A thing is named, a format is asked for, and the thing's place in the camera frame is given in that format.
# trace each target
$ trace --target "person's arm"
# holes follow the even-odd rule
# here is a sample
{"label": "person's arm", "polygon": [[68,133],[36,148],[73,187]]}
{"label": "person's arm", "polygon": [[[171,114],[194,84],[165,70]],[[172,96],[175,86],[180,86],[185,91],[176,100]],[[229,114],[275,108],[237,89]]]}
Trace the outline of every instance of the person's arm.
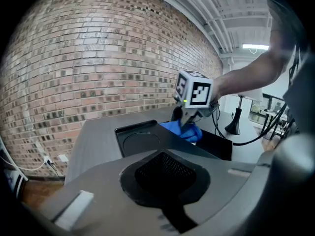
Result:
{"label": "person's arm", "polygon": [[214,79],[212,100],[220,97],[258,89],[278,79],[287,66],[294,48],[292,37],[280,30],[270,34],[269,49],[256,60],[239,70],[230,71]]}

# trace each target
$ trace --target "black stand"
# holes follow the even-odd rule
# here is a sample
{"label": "black stand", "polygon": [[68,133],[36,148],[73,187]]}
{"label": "black stand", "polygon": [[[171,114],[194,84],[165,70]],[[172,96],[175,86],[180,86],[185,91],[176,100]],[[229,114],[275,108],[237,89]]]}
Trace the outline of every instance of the black stand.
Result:
{"label": "black stand", "polygon": [[242,105],[243,98],[244,98],[243,96],[240,96],[240,103],[238,105],[238,108],[235,111],[233,121],[228,126],[225,127],[225,130],[233,135],[239,135],[241,133],[238,123],[240,121],[240,117],[242,113],[241,105]]}

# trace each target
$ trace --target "black tray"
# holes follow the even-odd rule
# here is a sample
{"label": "black tray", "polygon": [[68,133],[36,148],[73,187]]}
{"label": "black tray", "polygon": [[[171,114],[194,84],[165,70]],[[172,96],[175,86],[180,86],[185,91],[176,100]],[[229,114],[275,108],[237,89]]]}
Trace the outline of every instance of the black tray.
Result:
{"label": "black tray", "polygon": [[202,138],[199,142],[196,143],[197,147],[208,151],[212,155],[222,160],[232,160],[232,141],[222,138],[220,136],[216,136],[204,130],[201,131]]}
{"label": "black tray", "polygon": [[208,158],[217,158],[162,127],[156,120],[117,128],[115,133],[123,157],[167,148]]}

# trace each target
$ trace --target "wooden floor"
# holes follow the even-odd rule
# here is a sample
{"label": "wooden floor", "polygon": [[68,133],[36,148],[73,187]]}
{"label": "wooden floor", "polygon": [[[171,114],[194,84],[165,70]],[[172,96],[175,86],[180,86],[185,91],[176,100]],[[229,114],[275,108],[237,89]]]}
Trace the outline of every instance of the wooden floor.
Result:
{"label": "wooden floor", "polygon": [[62,187],[63,182],[29,180],[26,182],[23,189],[22,202],[31,208],[37,209],[47,198]]}
{"label": "wooden floor", "polygon": [[[275,148],[279,142],[279,137],[275,136],[272,141],[261,138],[260,141],[265,151]],[[30,207],[37,209],[47,198],[63,187],[63,182],[28,181],[23,190],[22,201]]]}

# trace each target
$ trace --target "blue glove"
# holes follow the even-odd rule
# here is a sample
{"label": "blue glove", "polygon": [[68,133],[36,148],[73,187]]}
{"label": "blue glove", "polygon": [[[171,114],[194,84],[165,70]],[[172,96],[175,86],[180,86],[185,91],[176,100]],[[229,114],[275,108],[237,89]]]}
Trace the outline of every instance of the blue glove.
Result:
{"label": "blue glove", "polygon": [[161,126],[178,135],[181,138],[184,138],[187,142],[196,143],[202,137],[202,132],[196,124],[187,123],[185,125],[185,130],[182,133],[180,120],[170,121],[160,123]]}

